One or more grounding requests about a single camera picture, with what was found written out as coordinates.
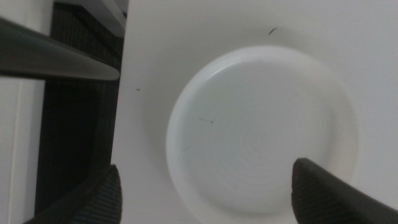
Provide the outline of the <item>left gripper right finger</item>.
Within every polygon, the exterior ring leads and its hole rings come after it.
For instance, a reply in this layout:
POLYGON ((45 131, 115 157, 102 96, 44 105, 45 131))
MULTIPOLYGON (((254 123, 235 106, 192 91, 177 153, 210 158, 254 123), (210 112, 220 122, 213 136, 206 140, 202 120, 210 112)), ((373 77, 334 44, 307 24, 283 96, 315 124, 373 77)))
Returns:
POLYGON ((293 164, 291 203, 298 223, 397 224, 397 210, 307 158, 293 164))

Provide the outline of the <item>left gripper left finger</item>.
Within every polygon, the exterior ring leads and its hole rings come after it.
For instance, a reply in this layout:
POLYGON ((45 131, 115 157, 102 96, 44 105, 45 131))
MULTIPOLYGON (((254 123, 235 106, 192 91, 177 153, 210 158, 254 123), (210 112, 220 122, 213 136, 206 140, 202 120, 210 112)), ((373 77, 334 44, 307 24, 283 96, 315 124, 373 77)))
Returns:
POLYGON ((117 167, 110 165, 26 221, 26 224, 119 224, 121 216, 121 179, 117 167))

